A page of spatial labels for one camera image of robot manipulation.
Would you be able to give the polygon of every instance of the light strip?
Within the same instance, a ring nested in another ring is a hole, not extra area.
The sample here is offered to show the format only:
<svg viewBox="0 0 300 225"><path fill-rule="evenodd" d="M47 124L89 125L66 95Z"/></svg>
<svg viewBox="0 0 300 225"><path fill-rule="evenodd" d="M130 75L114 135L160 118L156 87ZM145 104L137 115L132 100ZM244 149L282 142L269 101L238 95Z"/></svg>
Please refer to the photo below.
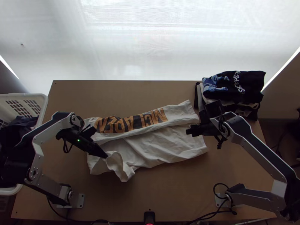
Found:
<svg viewBox="0 0 300 225"><path fill-rule="evenodd" d="M4 58L1 55L0 55L0 61L12 72L12 74L14 74L18 78L18 76L15 74L14 71L12 71L12 68L7 64L7 62L4 60Z"/></svg>
<svg viewBox="0 0 300 225"><path fill-rule="evenodd" d="M283 71L283 69L295 58L295 56L300 52L300 47L296 50L296 52L289 58L289 60L283 65L283 67L278 70L278 72L265 84L261 91L263 91L274 79L278 76L278 74Z"/></svg>

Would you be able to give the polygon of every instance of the white laundry basket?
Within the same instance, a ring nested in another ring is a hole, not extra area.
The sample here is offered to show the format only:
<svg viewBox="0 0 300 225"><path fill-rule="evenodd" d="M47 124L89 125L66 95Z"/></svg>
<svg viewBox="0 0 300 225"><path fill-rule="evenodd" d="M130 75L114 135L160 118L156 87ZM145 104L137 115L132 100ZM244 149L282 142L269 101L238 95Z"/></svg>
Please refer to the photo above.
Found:
<svg viewBox="0 0 300 225"><path fill-rule="evenodd" d="M0 129L7 126L16 116L27 118L39 116L36 127L40 126L47 104L48 97L44 94L0 94ZM14 195L21 188L21 184L0 188L0 195Z"/></svg>

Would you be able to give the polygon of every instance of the white backdrop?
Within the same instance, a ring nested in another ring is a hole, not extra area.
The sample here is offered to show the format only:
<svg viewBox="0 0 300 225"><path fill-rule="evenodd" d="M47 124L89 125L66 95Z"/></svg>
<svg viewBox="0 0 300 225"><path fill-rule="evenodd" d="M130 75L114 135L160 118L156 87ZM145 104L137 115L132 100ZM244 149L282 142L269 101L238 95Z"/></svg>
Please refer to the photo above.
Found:
<svg viewBox="0 0 300 225"><path fill-rule="evenodd" d="M0 0L0 55L32 93L52 80L201 80L300 46L298 0Z"/></svg>

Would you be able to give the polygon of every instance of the wooden table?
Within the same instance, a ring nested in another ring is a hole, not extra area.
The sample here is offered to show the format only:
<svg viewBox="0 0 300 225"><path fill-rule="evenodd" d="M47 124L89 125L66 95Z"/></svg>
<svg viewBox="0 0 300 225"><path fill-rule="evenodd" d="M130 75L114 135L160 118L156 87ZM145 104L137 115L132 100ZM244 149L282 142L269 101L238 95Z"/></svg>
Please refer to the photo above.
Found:
<svg viewBox="0 0 300 225"><path fill-rule="evenodd" d="M187 99L194 102L195 81L54 81L44 122L56 111L75 112L82 118L127 117ZM258 122L250 123L264 141ZM155 211L157 221L190 221L217 209L213 185L229 187L244 183L247 188L270 191L273 180L239 145L223 143L217 150L213 137L205 137L209 152L179 163L140 168L125 183L113 172L90 175L85 152L73 147L63 152L62 140L43 146L43 171L57 182L70 184L85 193L82 209L72 209L72 219L93 221L142 221L145 211ZM65 215L65 209L57 209ZM271 212L243 206L238 215L221 213L214 220L271 218ZM17 194L12 218L61 220L46 196L28 187Z"/></svg>

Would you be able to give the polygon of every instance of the white t-shirt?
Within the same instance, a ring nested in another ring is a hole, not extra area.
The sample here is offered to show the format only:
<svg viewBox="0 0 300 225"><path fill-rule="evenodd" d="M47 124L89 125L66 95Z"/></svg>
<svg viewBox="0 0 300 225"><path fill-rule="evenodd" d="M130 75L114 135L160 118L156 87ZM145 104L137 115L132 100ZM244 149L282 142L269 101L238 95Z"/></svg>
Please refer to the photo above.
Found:
<svg viewBox="0 0 300 225"><path fill-rule="evenodd" d="M87 155L90 173L114 171L122 182L139 167L151 168L190 159L207 152L202 135L186 135L199 122L189 100L167 105L127 118L110 116L85 119L97 132L91 137L108 155L106 159Z"/></svg>

